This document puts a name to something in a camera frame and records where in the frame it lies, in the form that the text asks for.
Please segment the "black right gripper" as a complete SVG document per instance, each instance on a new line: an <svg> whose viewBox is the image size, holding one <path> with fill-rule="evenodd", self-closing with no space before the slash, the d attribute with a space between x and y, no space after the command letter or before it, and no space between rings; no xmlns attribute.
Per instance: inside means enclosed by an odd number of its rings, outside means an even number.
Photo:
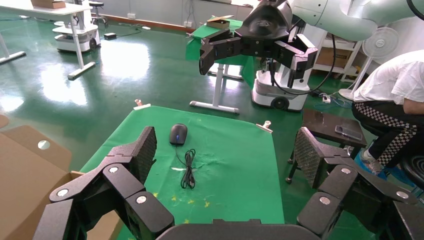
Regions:
<svg viewBox="0 0 424 240"><path fill-rule="evenodd" d="M289 69L287 87L313 67L318 49L303 35L289 41L293 13L287 0L261 0L240 28L222 29L204 37L199 49L199 73L206 75L215 60L245 55L273 57Z"/></svg>

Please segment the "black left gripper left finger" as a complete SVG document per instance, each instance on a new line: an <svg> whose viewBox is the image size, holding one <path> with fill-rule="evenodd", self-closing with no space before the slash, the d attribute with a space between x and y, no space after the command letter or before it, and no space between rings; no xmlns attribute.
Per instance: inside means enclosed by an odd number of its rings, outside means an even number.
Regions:
<svg viewBox="0 0 424 240"><path fill-rule="evenodd" d="M136 141L115 146L93 170L53 190L33 238L85 240L100 219L115 212L138 240L154 240L175 224L145 187L157 138L147 126Z"/></svg>

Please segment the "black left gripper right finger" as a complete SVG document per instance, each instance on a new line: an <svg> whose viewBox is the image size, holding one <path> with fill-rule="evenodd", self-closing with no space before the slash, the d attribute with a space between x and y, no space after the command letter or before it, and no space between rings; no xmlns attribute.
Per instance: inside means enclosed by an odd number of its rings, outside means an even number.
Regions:
<svg viewBox="0 0 424 240"><path fill-rule="evenodd" d="M362 169L338 147L301 127L294 169L316 190L297 216L298 225L326 240L343 212L354 215L378 240L421 240L424 209L408 190Z"/></svg>

